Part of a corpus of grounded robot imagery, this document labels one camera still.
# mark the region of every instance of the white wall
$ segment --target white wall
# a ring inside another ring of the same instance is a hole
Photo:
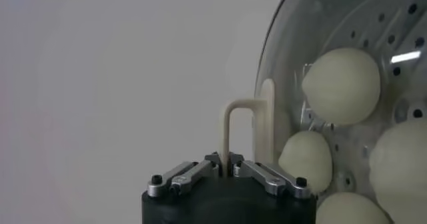
[[[139,223],[151,174],[215,151],[253,95],[278,1],[0,0],[0,223]]]

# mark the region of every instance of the steamer basket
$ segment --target steamer basket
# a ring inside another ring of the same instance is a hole
[[[339,191],[359,193],[376,202],[369,181],[369,156],[377,140],[397,123],[427,116],[426,9],[427,0],[282,0],[266,37],[255,92],[256,100],[265,98],[262,85],[273,80],[273,145],[266,142],[263,147],[255,136],[256,160],[277,163],[291,135],[317,131],[330,144],[334,167],[333,181],[320,194],[319,204]],[[381,74],[382,92],[375,112],[352,126],[321,120],[301,89],[312,63],[341,47],[369,53]],[[413,52],[420,57],[392,61]],[[255,133],[258,127],[255,121]]]

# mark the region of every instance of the u-shaped handle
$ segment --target u-shaped handle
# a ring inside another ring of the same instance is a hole
[[[260,96],[256,99],[240,99],[231,102],[222,116],[222,143],[220,159],[223,177],[228,176],[230,154],[230,117],[235,109],[249,109],[254,114],[254,158],[259,163],[274,162],[274,82],[266,79]]]

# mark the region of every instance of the black screw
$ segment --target black screw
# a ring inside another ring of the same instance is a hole
[[[169,192],[173,195],[173,196],[178,196],[181,192],[181,189],[179,188],[179,186],[177,185],[172,185],[169,188]]]
[[[153,177],[151,177],[151,183],[154,185],[160,185],[162,182],[163,178],[161,175],[153,175]]]
[[[307,187],[307,179],[303,177],[298,177],[296,179],[297,187]]]

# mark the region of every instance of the white dough ball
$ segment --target white dough ball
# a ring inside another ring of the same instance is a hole
[[[396,224],[426,223],[427,119],[387,130],[370,156],[370,182]]]
[[[380,72],[373,58],[358,49],[336,49],[321,56],[302,82],[314,113],[329,123],[365,120],[380,97]]]
[[[306,178],[314,193],[326,190],[332,180],[329,146],[316,132],[299,132],[289,138],[280,155],[279,166],[295,178]]]
[[[320,205],[316,224],[389,224],[382,210],[355,193],[336,193]]]

